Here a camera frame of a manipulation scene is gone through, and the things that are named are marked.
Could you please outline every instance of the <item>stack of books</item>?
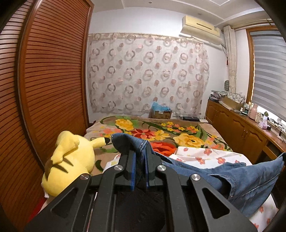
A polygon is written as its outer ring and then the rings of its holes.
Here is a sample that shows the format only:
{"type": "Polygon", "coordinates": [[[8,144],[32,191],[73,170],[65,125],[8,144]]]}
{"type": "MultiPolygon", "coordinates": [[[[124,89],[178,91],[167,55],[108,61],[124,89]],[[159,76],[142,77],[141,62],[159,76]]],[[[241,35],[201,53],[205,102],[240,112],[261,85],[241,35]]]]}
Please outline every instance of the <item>stack of books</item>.
{"type": "Polygon", "coordinates": [[[222,97],[227,96],[228,92],[212,90],[212,94],[209,99],[214,102],[219,102],[222,97]]]}

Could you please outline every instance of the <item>pink container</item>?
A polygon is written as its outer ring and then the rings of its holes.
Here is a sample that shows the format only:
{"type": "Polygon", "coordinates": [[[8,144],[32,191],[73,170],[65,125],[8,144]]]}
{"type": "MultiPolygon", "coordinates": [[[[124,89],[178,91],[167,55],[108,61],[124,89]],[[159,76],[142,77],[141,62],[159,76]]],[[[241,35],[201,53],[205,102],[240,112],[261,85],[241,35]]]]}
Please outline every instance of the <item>pink container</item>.
{"type": "Polygon", "coordinates": [[[256,118],[257,106],[258,106],[257,104],[254,104],[254,106],[250,110],[250,114],[248,115],[248,117],[250,117],[253,120],[255,120],[256,118]]]}

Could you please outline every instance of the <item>curtain with circle pattern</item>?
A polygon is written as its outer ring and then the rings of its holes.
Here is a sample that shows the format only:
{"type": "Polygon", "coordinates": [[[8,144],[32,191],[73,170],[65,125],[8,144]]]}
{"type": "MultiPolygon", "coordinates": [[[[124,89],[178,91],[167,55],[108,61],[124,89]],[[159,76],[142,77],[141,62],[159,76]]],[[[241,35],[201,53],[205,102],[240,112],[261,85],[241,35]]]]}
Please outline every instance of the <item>curtain with circle pattern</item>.
{"type": "Polygon", "coordinates": [[[208,55],[195,39],[106,33],[88,37],[87,80],[93,113],[141,116],[152,103],[199,117],[208,55]]]}

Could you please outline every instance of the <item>cardboard box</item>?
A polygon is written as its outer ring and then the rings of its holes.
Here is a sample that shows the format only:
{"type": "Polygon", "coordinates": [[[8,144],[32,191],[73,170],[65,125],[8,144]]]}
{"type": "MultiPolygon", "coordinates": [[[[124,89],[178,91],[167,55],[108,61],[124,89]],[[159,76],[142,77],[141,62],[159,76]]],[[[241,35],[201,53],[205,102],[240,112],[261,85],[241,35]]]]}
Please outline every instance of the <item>cardboard box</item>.
{"type": "Polygon", "coordinates": [[[172,111],[153,111],[151,109],[151,117],[155,119],[170,119],[172,111]]]}
{"type": "Polygon", "coordinates": [[[237,103],[237,102],[235,102],[234,100],[231,100],[228,97],[224,97],[223,98],[223,103],[227,104],[231,108],[237,109],[237,110],[240,110],[240,108],[243,106],[243,103],[237,103]]]}

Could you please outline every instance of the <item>pikachu plush toy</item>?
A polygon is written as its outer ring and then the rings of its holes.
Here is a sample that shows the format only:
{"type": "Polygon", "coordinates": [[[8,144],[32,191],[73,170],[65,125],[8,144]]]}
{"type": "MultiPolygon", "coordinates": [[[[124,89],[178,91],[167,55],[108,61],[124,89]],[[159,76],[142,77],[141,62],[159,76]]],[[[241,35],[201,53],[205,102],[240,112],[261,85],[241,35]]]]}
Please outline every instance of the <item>pikachu plush toy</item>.
{"type": "Polygon", "coordinates": [[[45,164],[42,178],[44,190],[56,197],[76,178],[93,169],[94,148],[102,147],[110,142],[109,138],[97,138],[92,141],[69,131],[59,134],[56,149],[45,164]]]}

